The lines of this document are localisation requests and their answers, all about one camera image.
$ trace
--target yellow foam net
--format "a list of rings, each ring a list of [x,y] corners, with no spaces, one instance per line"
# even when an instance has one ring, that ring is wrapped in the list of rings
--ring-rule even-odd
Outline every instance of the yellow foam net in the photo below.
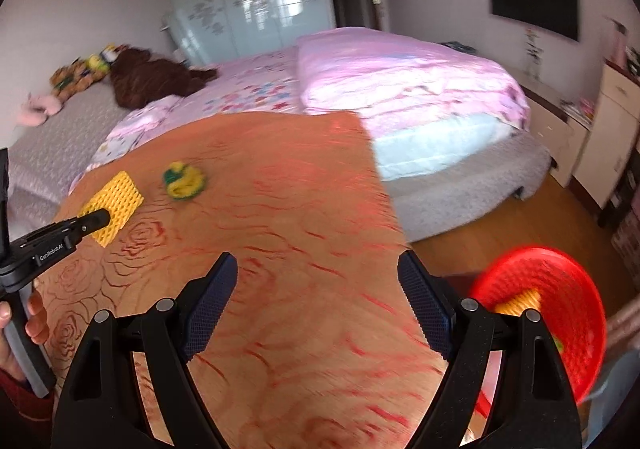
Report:
[[[142,194],[125,171],[120,171],[91,199],[84,204],[78,216],[98,209],[107,209],[111,215],[109,225],[92,233],[92,237],[103,247],[115,239],[118,231],[144,201]]]

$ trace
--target logo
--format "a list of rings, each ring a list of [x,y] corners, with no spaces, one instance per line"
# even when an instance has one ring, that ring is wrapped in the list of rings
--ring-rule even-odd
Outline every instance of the logo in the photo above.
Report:
[[[62,243],[60,243],[55,249],[51,249],[50,251],[47,251],[46,254],[42,254],[41,256],[39,256],[40,260],[44,261],[45,259],[47,259],[47,257],[55,254],[57,251],[61,251],[62,249],[64,249],[64,246],[62,245]]]

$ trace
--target gray bed frame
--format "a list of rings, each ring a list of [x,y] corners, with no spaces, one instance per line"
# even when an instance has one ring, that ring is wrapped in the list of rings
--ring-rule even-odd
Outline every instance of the gray bed frame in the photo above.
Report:
[[[444,171],[385,182],[409,242],[436,236],[481,218],[511,195],[538,190],[551,157],[519,131]]]

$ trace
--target person's left hand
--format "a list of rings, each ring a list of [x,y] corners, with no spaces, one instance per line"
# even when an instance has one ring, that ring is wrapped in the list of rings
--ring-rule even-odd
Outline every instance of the person's left hand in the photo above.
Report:
[[[49,338],[49,325],[47,324],[47,311],[42,303],[42,296],[37,290],[31,294],[27,308],[31,314],[31,318],[27,321],[25,330],[31,340],[42,345]],[[14,354],[6,341],[2,330],[11,320],[11,307],[9,303],[0,302],[0,369],[7,372],[16,381],[25,382],[26,378],[22,369],[15,360]]]

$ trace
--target red basket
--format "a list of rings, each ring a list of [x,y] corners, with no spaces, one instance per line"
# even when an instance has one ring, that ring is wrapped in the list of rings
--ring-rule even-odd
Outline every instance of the red basket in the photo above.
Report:
[[[520,292],[540,292],[546,327],[564,347],[562,362],[580,404],[593,386],[604,356],[606,318],[596,286],[571,257],[546,247],[524,247],[498,258],[474,283],[470,295],[487,310]],[[478,409],[488,405],[481,397]]]

